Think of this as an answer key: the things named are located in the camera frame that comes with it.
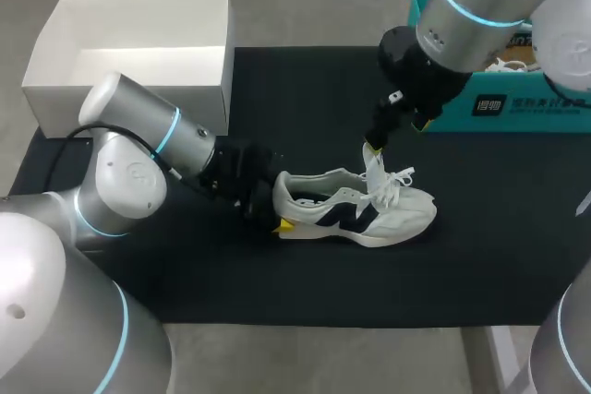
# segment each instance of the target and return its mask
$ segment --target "gray floor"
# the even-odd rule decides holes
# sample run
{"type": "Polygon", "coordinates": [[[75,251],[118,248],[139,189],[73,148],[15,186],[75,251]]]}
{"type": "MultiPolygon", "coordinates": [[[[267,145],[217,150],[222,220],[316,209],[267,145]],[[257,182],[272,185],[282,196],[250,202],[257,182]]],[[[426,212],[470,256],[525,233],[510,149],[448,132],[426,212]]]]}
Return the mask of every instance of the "gray floor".
{"type": "MultiPolygon", "coordinates": [[[[36,128],[19,86],[56,2],[0,0],[0,194],[11,186],[36,128]]],[[[240,46],[374,45],[384,30],[404,23],[409,5],[409,0],[232,2],[240,46]]],[[[171,325],[168,330],[179,363],[179,394],[471,392],[457,329],[171,325]]]]}

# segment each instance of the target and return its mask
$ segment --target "end effector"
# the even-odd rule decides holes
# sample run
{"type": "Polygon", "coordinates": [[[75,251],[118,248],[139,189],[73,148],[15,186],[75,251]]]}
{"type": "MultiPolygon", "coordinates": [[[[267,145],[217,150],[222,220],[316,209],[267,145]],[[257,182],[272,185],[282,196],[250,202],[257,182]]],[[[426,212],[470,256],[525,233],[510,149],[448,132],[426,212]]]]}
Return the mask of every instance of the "end effector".
{"type": "Polygon", "coordinates": [[[398,90],[382,98],[373,114],[373,126],[366,141],[380,150],[388,135],[398,129],[404,114],[414,114],[414,127],[422,131],[439,117],[443,105],[456,97],[472,73],[452,71],[429,57],[416,41],[416,32],[398,27],[384,34],[378,63],[384,76],[398,90]]]}

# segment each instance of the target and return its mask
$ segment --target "teal shoe box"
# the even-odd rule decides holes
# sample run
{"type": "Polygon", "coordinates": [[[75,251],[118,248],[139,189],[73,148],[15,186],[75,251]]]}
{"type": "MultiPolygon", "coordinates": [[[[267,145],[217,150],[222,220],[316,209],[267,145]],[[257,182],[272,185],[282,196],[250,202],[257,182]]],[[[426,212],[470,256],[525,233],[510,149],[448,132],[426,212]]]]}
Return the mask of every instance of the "teal shoe box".
{"type": "MultiPolygon", "coordinates": [[[[427,3],[412,0],[408,26],[416,26],[427,3]]],[[[561,90],[569,99],[591,105],[590,93],[561,90]]],[[[591,110],[557,97],[541,71],[474,73],[427,131],[591,133],[591,110]]]]}

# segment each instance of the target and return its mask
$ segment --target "white box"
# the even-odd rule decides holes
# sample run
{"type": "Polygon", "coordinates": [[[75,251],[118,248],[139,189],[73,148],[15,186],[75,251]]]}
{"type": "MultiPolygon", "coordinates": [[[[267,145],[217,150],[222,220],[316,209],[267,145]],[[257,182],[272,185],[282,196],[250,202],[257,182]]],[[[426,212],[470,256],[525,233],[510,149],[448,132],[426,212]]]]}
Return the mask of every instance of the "white box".
{"type": "Polygon", "coordinates": [[[78,127],[90,88],[113,70],[226,135],[233,68],[230,0],[60,0],[22,88],[47,137],[78,127]]]}

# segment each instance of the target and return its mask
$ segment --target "black table mat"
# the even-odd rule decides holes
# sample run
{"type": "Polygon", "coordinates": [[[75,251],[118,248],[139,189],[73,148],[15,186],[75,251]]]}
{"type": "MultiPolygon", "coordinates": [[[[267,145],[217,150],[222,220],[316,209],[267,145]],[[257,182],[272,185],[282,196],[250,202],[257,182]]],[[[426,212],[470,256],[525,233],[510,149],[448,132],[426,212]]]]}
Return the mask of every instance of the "black table mat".
{"type": "MultiPolygon", "coordinates": [[[[293,173],[361,173],[373,104],[389,92],[373,48],[239,48],[230,134],[282,153],[293,173]]],[[[34,137],[12,194],[41,190],[58,146],[34,137]]],[[[54,189],[81,181],[90,149],[71,143],[54,189]]],[[[414,166],[415,185],[439,209],[418,240],[286,243],[172,185],[156,216],[90,257],[165,322],[539,324],[591,253],[591,222],[574,217],[591,189],[590,152],[586,135],[404,129],[385,153],[387,170],[414,166]]]]}

